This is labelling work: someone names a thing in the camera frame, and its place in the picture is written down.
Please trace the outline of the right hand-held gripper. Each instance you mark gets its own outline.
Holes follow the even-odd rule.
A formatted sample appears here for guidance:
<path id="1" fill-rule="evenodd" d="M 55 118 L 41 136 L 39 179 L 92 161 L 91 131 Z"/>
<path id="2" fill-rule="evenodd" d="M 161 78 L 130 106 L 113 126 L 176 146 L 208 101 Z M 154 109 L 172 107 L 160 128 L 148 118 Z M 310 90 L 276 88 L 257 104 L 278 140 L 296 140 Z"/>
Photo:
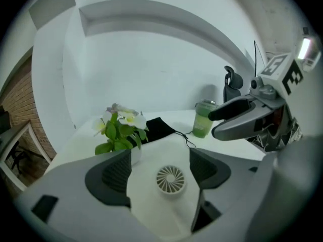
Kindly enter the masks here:
<path id="1" fill-rule="evenodd" d="M 212 129 L 212 136 L 220 141 L 230 141 L 257 135 L 266 152 L 298 141 L 302 132 L 287 99 L 303 79 L 291 53 L 274 56 L 251 80 L 251 96 L 235 97 L 208 114 L 211 121 L 224 120 Z M 263 106 L 254 104 L 255 99 Z"/>

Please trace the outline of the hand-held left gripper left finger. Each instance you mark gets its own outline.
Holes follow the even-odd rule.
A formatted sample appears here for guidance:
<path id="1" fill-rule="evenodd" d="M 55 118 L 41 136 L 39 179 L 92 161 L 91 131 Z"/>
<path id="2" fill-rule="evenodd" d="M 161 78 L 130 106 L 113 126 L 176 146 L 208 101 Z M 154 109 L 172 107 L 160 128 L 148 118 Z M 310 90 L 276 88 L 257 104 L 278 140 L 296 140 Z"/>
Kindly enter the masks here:
<path id="1" fill-rule="evenodd" d="M 45 241 L 157 241 L 131 213 L 131 151 L 62 164 L 27 188 L 14 205 Z"/>

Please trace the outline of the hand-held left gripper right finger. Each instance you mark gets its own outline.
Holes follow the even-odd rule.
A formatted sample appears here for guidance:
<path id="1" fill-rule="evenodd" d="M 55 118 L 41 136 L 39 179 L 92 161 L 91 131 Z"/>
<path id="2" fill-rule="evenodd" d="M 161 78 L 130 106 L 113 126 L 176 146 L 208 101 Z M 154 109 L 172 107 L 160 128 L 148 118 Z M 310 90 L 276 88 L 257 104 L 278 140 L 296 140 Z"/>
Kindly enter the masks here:
<path id="1" fill-rule="evenodd" d="M 185 241 L 247 241 L 270 184 L 275 154 L 257 161 L 191 148 L 189 161 L 199 197 L 192 234 Z"/>

